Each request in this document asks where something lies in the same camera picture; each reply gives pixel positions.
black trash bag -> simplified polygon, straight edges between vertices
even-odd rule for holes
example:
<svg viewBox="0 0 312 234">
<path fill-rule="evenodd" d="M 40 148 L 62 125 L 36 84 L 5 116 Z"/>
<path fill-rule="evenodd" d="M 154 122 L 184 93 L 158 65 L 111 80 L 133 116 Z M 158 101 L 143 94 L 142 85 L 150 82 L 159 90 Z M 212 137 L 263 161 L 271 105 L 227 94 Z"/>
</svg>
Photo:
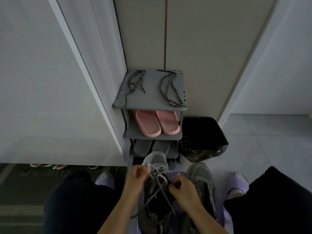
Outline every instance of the black trash bag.
<svg viewBox="0 0 312 234">
<path fill-rule="evenodd" d="M 182 122 L 179 152 L 190 162 L 220 156 L 229 145 L 220 126 L 211 117 L 186 117 Z"/>
</svg>

shoe rack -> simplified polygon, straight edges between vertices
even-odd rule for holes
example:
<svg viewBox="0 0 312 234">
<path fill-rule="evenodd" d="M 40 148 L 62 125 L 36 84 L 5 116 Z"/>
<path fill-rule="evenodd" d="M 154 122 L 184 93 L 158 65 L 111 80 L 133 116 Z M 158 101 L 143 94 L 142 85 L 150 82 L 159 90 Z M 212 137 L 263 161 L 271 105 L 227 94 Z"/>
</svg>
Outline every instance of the shoe rack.
<svg viewBox="0 0 312 234">
<path fill-rule="evenodd" d="M 186 107 L 172 107 L 161 95 L 159 85 L 161 79 L 167 75 L 167 72 L 157 70 L 146 70 L 143 77 L 142 86 L 144 91 L 138 84 L 136 90 L 128 95 L 127 110 L 125 109 L 125 95 L 130 91 L 128 87 L 128 80 L 135 70 L 129 70 L 115 99 L 113 106 L 122 110 L 124 120 L 126 123 L 126 130 L 124 137 L 129 138 L 134 144 L 134 153 L 137 157 L 146 157 L 151 146 L 153 151 L 159 149 L 166 154 L 167 158 L 177 158 L 178 142 L 182 138 L 182 119 L 183 112 L 187 109 Z M 177 76 L 173 79 L 173 83 L 180 98 L 183 101 L 183 105 L 187 106 L 187 99 L 184 88 L 183 72 L 180 70 L 172 70 L 177 73 Z M 137 81 L 140 76 L 136 76 L 133 82 Z M 165 92 L 169 77 L 164 79 L 162 89 Z M 177 95 L 170 86 L 168 91 L 168 98 L 178 102 Z M 175 135 L 161 134 L 154 138 L 146 137 L 140 130 L 132 110 L 152 110 L 152 111 L 175 111 L 177 118 L 180 123 L 180 131 Z"/>
</svg>

gray shoelace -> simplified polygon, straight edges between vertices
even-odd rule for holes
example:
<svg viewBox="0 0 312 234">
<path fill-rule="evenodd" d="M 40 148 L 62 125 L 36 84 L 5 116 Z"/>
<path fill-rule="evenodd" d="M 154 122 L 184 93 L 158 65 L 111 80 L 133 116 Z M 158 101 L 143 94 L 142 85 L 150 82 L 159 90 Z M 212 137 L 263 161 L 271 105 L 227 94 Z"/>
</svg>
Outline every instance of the gray shoelace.
<svg viewBox="0 0 312 234">
<path fill-rule="evenodd" d="M 175 211 L 174 209 L 172 208 L 171 204 L 170 204 L 170 201 L 168 200 L 166 194 L 165 194 L 165 190 L 164 188 L 168 186 L 168 181 L 165 177 L 165 175 L 167 175 L 168 173 L 173 173 L 174 171 L 169 171 L 165 165 L 163 164 L 158 164 L 158 165 L 150 165 L 152 167 L 152 171 L 150 173 L 150 177 L 152 178 L 152 184 L 151 184 L 151 188 L 150 188 L 150 191 L 152 192 L 156 186 L 156 184 L 158 185 L 158 189 L 154 192 L 154 194 L 146 201 L 146 203 L 144 204 L 144 206 L 141 208 L 141 210 L 138 211 L 141 212 L 144 208 L 146 208 L 146 206 L 149 204 L 149 202 L 153 199 L 153 198 L 156 198 L 157 197 L 157 193 L 159 191 L 162 192 L 162 194 L 164 195 L 164 197 L 166 198 L 166 201 L 168 202 L 171 210 L 172 210 L 172 213 L 175 215 Z M 134 216 L 131 216 L 130 218 L 135 218 L 138 216 L 138 213 Z"/>
<path fill-rule="evenodd" d="M 137 76 L 138 74 L 141 73 L 141 77 L 135 82 L 133 83 L 132 82 L 132 78 Z M 124 96 L 124 99 L 125 99 L 125 103 L 124 103 L 124 108 L 126 110 L 126 113 L 127 113 L 127 117 L 129 119 L 129 114 L 128 114 L 128 111 L 127 111 L 127 104 L 128 104 L 128 95 L 133 93 L 135 90 L 136 90 L 136 87 L 138 85 L 138 82 L 140 82 L 140 86 L 141 86 L 141 89 L 143 90 L 143 92 L 146 94 L 143 86 L 142 86 L 142 82 L 143 82 L 143 76 L 145 74 L 145 70 L 136 70 L 135 72 L 133 72 L 133 74 L 131 75 L 131 77 L 128 79 L 128 87 L 129 87 L 129 92 Z"/>
<path fill-rule="evenodd" d="M 168 72 L 169 74 L 165 75 L 162 79 L 161 79 L 161 82 L 160 82 L 160 85 L 159 85 L 159 90 L 160 90 L 160 93 L 161 95 L 166 99 L 166 101 L 169 103 L 169 105 L 171 107 L 175 107 L 175 108 L 178 108 L 178 107 L 185 107 L 183 105 L 183 102 L 182 102 L 182 99 L 180 98 L 178 92 L 177 92 L 177 89 L 175 88 L 174 86 L 174 83 L 173 83 L 173 79 L 177 76 L 177 73 L 175 73 L 174 71 L 170 71 L 170 70 L 158 70 L 158 71 L 162 71 L 162 72 Z M 163 83 L 163 80 L 165 78 L 169 77 L 169 80 L 168 80 L 168 84 L 167 84 L 167 88 L 166 88 L 166 93 L 164 94 L 163 91 L 162 91 L 162 83 Z M 180 103 L 177 103 L 171 99 L 168 98 L 168 90 L 169 90 L 169 86 L 171 85 L 171 87 L 173 88 L 174 92 L 176 93 L 177 95 L 177 98 L 178 100 L 180 101 Z"/>
</svg>

pink slipper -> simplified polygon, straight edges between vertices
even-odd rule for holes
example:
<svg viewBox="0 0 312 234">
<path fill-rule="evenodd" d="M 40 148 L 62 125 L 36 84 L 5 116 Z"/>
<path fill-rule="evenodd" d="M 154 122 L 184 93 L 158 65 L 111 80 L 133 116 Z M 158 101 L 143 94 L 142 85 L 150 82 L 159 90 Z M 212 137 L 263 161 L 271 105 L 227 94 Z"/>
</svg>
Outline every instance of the pink slipper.
<svg viewBox="0 0 312 234">
<path fill-rule="evenodd" d="M 154 138 L 160 135 L 161 128 L 155 116 L 155 111 L 132 110 L 132 113 L 146 137 Z"/>
<path fill-rule="evenodd" d="M 156 111 L 156 116 L 166 135 L 175 135 L 180 131 L 179 120 L 175 112 Z"/>
</svg>

white wall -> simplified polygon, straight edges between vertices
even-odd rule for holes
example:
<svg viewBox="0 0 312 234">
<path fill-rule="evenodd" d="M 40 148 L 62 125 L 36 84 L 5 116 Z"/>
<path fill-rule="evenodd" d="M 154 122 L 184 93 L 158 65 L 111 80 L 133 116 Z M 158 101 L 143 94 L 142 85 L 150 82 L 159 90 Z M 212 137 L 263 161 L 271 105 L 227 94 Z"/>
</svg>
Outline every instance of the white wall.
<svg viewBox="0 0 312 234">
<path fill-rule="evenodd" d="M 293 0 L 231 113 L 312 113 L 312 0 Z"/>
<path fill-rule="evenodd" d="M 0 19 L 0 162 L 126 165 L 48 0 Z"/>
</svg>

